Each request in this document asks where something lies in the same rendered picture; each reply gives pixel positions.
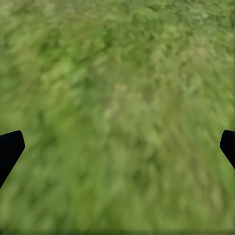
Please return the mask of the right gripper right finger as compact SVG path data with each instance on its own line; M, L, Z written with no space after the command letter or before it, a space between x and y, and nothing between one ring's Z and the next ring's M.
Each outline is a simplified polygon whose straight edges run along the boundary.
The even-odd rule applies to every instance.
M223 132L220 148L235 169L235 132L229 130Z

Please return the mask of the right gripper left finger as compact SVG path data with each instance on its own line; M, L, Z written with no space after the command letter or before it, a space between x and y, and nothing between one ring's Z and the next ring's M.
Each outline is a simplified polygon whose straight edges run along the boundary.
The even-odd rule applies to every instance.
M0 136L0 188L24 151L24 137L20 130Z

